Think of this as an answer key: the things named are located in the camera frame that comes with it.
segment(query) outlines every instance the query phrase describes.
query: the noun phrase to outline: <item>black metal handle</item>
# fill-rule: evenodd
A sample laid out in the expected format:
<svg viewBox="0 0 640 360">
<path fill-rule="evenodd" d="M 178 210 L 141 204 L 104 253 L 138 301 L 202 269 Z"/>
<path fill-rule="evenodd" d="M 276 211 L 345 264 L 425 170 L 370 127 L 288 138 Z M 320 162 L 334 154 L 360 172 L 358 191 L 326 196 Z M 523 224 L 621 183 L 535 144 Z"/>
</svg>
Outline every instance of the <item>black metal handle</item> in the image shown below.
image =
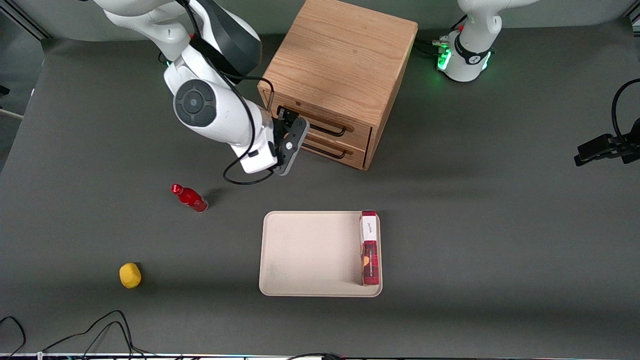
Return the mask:
<svg viewBox="0 0 640 360">
<path fill-rule="evenodd" d="M 305 143 L 302 144 L 302 147 L 306 147 L 307 149 L 311 149 L 313 151 L 317 151 L 317 152 L 319 152 L 321 154 L 327 155 L 327 156 L 329 156 L 331 158 L 334 158 L 336 160 L 340 160 L 340 159 L 344 158 L 344 156 L 347 154 L 347 150 L 343 150 L 341 155 L 336 155 L 336 154 L 332 154 L 332 153 L 330 153 L 328 151 L 324 151 L 322 149 L 318 149 L 315 146 L 307 145 Z"/>
<path fill-rule="evenodd" d="M 346 126 L 343 126 L 342 127 L 342 131 L 339 132 L 339 133 L 336 133 L 335 131 L 323 129 L 323 128 L 319 127 L 318 125 L 311 124 L 309 127 L 311 127 L 313 130 L 318 130 L 321 133 L 325 133 L 325 134 L 328 134 L 328 135 L 331 135 L 331 136 L 335 136 L 337 138 L 339 138 L 340 136 L 344 135 L 344 132 L 347 131 L 347 127 Z"/>
</svg>

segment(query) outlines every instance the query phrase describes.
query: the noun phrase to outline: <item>wooden cabinet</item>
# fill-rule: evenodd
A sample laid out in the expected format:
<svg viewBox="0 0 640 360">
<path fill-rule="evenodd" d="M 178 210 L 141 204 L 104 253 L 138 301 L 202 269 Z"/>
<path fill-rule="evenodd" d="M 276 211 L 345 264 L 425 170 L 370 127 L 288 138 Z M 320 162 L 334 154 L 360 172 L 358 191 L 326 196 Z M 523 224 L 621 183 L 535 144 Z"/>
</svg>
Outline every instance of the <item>wooden cabinet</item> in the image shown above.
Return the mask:
<svg viewBox="0 0 640 360">
<path fill-rule="evenodd" d="M 264 77 L 279 106 L 312 124 L 305 148 L 367 170 L 402 82 L 415 22 L 342 3 L 307 0 Z M 265 106 L 270 89 L 258 85 Z"/>
</svg>

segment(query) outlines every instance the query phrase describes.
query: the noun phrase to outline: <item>table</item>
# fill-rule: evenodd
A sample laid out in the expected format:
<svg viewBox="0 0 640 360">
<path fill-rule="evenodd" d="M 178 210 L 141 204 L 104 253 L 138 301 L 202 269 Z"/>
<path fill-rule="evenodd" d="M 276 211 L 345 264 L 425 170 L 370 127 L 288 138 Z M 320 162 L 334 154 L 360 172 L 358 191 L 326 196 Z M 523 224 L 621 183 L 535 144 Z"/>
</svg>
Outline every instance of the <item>table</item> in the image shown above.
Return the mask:
<svg viewBox="0 0 640 360">
<path fill-rule="evenodd" d="M 264 38 L 256 74 L 281 39 Z M 150 42 L 44 47 L 0 175 L 0 310 L 24 324 L 25 351 L 119 308 L 137 346 L 164 353 L 640 356 L 639 164 L 573 164 L 640 75 L 628 21 L 506 29 L 469 84 L 414 51 L 368 172 L 302 152 L 287 177 L 250 187 L 222 180 L 227 145 L 175 119 Z M 239 88 L 260 101 L 255 83 Z M 624 131 L 639 94 L 621 98 Z M 184 208 L 175 182 L 208 190 L 211 208 Z M 260 294 L 267 212 L 369 208 L 379 297 Z M 140 289 L 118 281 L 128 261 L 148 272 Z M 114 331 L 96 351 L 124 349 Z"/>
</svg>

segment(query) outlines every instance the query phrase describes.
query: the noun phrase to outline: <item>tray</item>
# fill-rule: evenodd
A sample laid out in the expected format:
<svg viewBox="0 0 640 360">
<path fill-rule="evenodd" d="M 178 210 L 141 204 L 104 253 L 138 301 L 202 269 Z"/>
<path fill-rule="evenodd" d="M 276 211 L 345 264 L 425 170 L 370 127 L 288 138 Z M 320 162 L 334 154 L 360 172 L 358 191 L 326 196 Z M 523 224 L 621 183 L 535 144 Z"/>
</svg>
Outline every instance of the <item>tray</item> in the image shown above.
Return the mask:
<svg viewBox="0 0 640 360">
<path fill-rule="evenodd" d="M 267 296 L 376 297 L 362 285 L 361 211 L 272 211 L 264 217 L 260 291 Z"/>
</svg>

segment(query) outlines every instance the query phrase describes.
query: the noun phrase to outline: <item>yellow sponge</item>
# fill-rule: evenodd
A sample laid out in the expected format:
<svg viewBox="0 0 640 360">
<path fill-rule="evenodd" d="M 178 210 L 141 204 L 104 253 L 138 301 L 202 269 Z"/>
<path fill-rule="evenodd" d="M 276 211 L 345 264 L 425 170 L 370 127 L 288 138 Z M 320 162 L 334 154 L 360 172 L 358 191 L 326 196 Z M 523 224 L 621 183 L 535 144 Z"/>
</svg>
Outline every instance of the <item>yellow sponge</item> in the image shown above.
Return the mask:
<svg viewBox="0 0 640 360">
<path fill-rule="evenodd" d="M 134 263 L 126 263 L 120 267 L 120 282 L 127 289 L 133 289 L 140 284 L 142 275 Z"/>
</svg>

